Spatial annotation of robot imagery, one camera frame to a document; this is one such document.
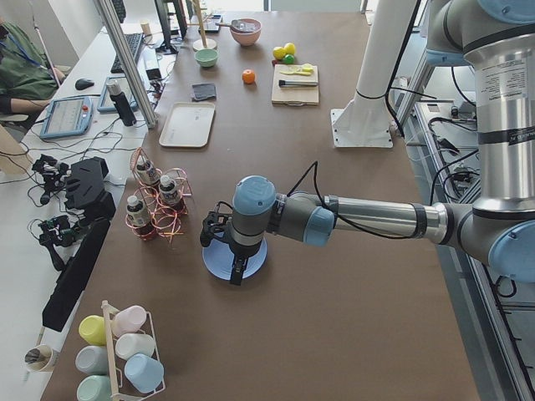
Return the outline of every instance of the computer mouse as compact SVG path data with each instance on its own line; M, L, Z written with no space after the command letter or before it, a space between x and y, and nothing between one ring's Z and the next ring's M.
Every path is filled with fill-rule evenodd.
M84 90L94 85L94 82L91 79L87 78L80 78L76 83L74 84L74 87L77 90Z

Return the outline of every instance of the mint green cup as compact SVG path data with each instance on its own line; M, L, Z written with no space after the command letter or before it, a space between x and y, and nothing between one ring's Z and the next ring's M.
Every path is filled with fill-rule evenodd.
M111 382L108 376L88 376L76 391L78 401L110 401Z

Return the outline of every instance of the green bowl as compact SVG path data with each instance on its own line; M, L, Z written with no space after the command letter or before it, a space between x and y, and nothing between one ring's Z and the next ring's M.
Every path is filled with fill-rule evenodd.
M217 50L212 48L202 48L195 53L195 60L201 67L213 67L217 62Z

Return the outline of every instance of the label sticker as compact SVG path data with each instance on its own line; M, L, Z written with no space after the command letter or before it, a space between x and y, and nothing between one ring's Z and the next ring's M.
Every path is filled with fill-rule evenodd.
M535 140L535 127L515 129L509 135L509 145L521 144L529 140Z
M478 106L526 98L529 90L526 58L477 71L476 87Z

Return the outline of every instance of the blue round base plate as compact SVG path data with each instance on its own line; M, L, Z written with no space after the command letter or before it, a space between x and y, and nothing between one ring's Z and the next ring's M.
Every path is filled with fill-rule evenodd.
M249 258L247 269L243 273L243 278L248 278L258 272L266 260L267 254L268 244L266 243L266 240L263 239L258 253ZM208 248L202 248L202 260L204 261L206 268L211 274L223 280L231 279L233 259L234 255L228 245L224 242L212 240Z

